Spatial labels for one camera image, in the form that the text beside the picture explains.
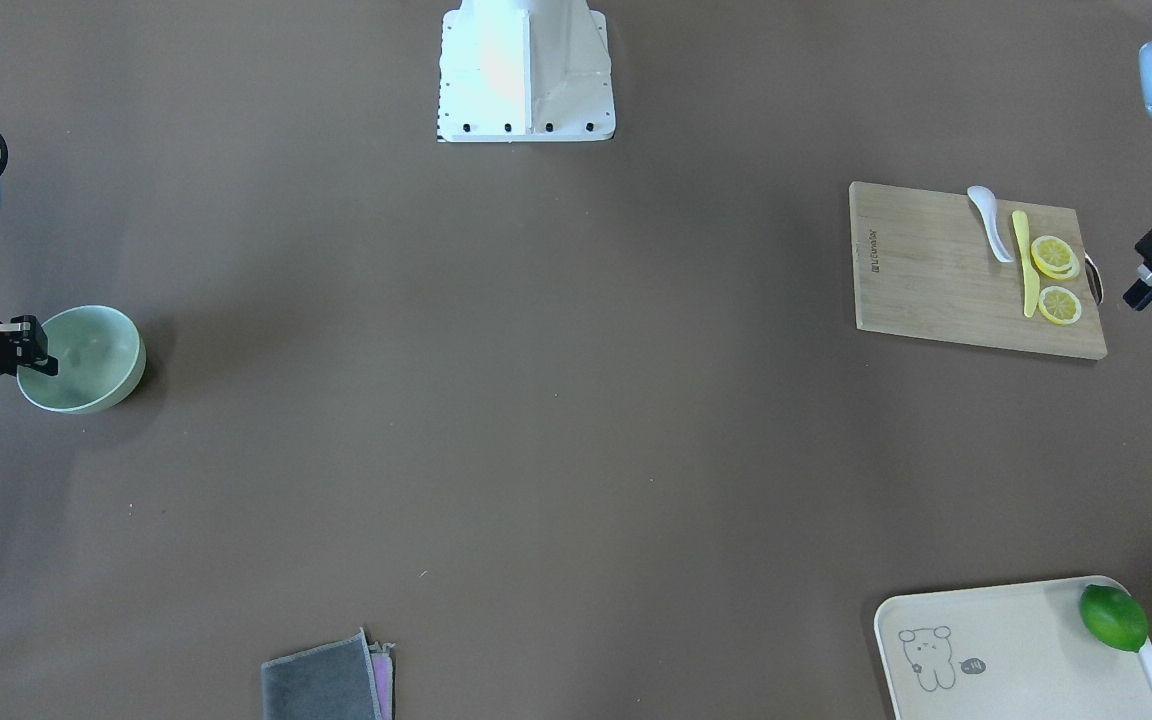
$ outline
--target light green bowl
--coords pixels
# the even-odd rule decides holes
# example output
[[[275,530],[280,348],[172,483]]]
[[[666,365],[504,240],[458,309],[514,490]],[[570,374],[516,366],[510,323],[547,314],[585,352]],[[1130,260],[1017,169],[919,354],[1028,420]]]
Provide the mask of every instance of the light green bowl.
[[[127,397],[145,374],[145,341],[136,324],[113,306],[70,306],[41,325],[56,377],[31,367],[17,372],[20,392],[53,414],[99,414]]]

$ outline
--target cartoon bear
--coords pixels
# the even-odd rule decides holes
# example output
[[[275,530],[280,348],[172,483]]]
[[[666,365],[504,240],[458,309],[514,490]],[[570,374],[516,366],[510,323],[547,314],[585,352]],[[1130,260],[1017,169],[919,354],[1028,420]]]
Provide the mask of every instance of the cartoon bear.
[[[950,647],[950,629],[947,626],[901,630],[897,637],[904,643],[905,660],[914,667],[924,691],[931,694],[937,688],[954,687],[956,675],[950,661],[954,647]]]

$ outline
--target cloth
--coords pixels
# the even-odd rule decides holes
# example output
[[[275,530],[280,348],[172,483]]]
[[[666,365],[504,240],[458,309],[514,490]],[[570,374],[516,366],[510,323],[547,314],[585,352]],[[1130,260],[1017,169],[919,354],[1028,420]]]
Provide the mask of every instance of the cloth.
[[[393,720],[393,647],[369,646],[359,629],[270,660],[262,665],[265,720]]]

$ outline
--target green lime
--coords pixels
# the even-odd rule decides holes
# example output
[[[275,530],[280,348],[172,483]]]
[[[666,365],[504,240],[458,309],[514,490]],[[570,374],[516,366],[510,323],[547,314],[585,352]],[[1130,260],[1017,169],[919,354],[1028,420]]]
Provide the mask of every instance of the green lime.
[[[1139,652],[1149,637],[1149,621],[1140,604],[1119,588],[1087,585],[1078,600],[1083,624],[1113,649]]]

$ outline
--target knife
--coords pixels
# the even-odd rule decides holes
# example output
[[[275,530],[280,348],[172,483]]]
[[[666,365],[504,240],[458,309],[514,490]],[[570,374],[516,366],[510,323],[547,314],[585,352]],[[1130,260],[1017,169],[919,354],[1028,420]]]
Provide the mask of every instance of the knife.
[[[1029,259],[1029,215],[1024,210],[1011,211],[1011,227],[1016,228],[1016,245],[1020,245],[1020,272],[1025,278],[1025,316],[1033,318],[1038,308],[1038,270]]]

